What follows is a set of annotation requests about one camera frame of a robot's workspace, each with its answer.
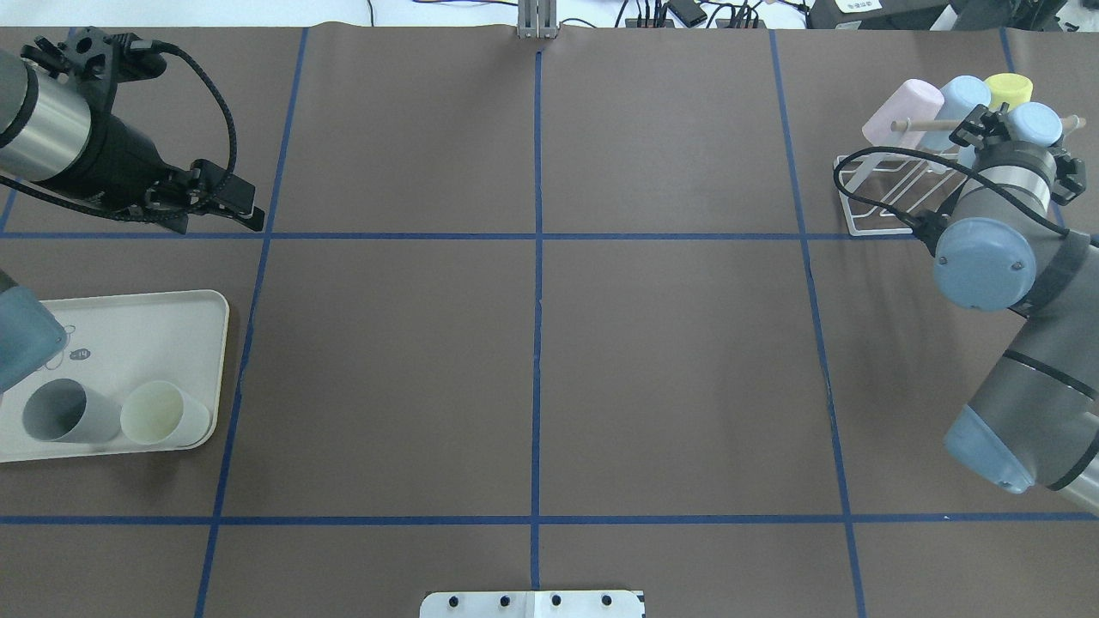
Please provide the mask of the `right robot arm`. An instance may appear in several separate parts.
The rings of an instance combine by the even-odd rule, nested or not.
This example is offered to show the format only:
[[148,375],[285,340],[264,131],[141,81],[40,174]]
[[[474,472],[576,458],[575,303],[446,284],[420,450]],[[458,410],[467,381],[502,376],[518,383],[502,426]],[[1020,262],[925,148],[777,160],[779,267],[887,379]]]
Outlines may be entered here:
[[1022,325],[944,446],[997,488],[1046,488],[1096,512],[1096,238],[1048,218],[1087,189],[1061,122],[1048,126],[1037,137],[1015,111],[978,104],[951,132],[974,159],[944,206],[934,282],[951,302]]

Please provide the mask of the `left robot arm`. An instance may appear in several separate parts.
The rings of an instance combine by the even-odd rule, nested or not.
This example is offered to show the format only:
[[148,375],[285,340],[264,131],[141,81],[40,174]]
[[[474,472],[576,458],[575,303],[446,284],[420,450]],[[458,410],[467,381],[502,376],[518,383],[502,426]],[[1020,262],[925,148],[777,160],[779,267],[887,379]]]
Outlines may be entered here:
[[260,231],[255,188],[235,175],[236,129],[213,82],[209,93],[227,126],[227,165],[173,166],[140,130],[113,114],[119,82],[147,81],[170,54],[160,40],[87,38],[51,48],[46,38],[20,56],[3,53],[3,186],[78,214],[185,233],[189,216],[223,216]]

